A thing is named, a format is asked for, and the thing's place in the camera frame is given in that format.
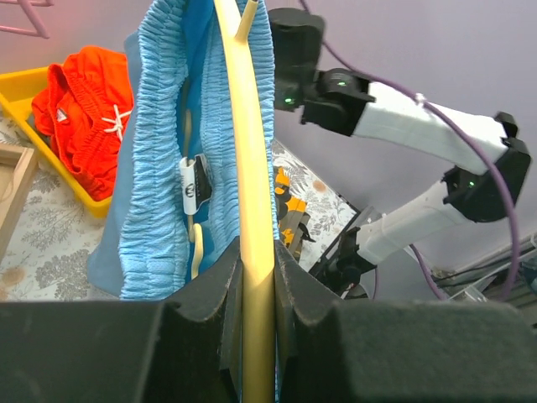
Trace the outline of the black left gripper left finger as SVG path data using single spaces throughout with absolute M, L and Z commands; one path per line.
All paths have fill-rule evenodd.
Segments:
M 4 302 L 4 402 L 236 402 L 242 263 L 233 241 L 162 301 Z

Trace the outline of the light blue shorts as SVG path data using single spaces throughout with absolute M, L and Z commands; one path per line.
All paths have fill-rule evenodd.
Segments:
M 160 300 L 185 285 L 192 258 L 180 175 L 184 107 L 193 119 L 190 148 L 205 157 L 212 188 L 196 214 L 205 242 L 201 268 L 239 234 L 232 105 L 213 2 L 153 2 L 125 52 L 134 106 L 87 278 L 124 300 Z

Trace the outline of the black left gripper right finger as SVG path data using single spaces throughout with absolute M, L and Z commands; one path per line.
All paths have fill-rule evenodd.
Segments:
M 536 338 L 511 306 L 343 300 L 274 249 L 281 401 L 535 401 Z

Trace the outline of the yellow hanger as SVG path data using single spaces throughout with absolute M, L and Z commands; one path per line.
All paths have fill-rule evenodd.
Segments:
M 209 222 L 219 257 L 180 293 L 196 330 L 189 402 L 275 398 L 274 239 L 270 146 L 274 53 L 259 1 L 212 1 L 200 136 L 211 168 Z

